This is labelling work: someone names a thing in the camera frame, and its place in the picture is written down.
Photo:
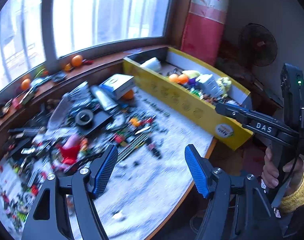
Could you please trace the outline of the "person's right hand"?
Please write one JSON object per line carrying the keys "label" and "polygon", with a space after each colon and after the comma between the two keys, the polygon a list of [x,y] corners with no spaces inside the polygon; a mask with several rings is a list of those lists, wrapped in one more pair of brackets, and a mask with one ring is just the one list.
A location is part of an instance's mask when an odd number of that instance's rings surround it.
{"label": "person's right hand", "polygon": [[[270,189],[274,189],[278,184],[279,171],[275,167],[272,162],[273,160],[273,152],[271,147],[267,147],[265,156],[264,156],[264,166],[262,172],[262,179],[267,187]],[[303,179],[304,174],[304,160],[298,157],[295,167],[293,168],[292,179],[287,187],[287,191],[285,195],[290,195],[294,193],[299,186],[301,185],[301,181]]]}

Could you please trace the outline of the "yellow knitted sleeve forearm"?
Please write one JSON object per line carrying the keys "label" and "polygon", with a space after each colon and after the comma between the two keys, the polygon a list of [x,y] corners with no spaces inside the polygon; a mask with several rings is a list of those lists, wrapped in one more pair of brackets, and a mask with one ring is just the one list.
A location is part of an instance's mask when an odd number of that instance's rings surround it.
{"label": "yellow knitted sleeve forearm", "polygon": [[279,210],[282,213],[294,212],[297,208],[304,205],[304,173],[300,186],[292,194],[283,197]]}

